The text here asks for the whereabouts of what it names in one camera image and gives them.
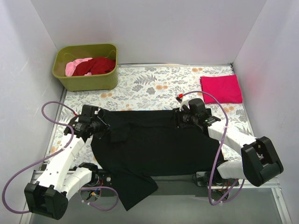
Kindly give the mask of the black t shirt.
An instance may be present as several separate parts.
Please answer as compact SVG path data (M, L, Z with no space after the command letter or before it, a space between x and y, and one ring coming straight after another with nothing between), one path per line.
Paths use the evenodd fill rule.
M109 129L93 135L91 148L126 210L158 189L155 176L211 171L224 161L219 141L193 125L178 129L172 111L106 111L104 121Z

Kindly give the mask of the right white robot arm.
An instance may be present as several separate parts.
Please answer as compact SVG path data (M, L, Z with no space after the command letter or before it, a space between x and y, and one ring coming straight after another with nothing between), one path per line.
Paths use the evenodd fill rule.
M283 164L268 137L257 138L228 127L225 121L211 114L200 98L183 101L177 97L176 100L180 103L174 111L178 128L194 125L241 156L238 161L217 163L216 170L222 179L245 179L259 187L283 173Z

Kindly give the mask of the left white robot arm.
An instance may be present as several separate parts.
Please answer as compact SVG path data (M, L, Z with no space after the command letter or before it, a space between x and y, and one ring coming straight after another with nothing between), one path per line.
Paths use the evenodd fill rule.
M69 200L82 187L100 186L98 166L82 163L72 175L67 175L77 153L94 134L104 133L109 125L103 120L104 110L93 105L83 105L81 113L75 115L66 128L58 148L46 169L34 183L24 189L28 209L31 213L55 220L62 218Z

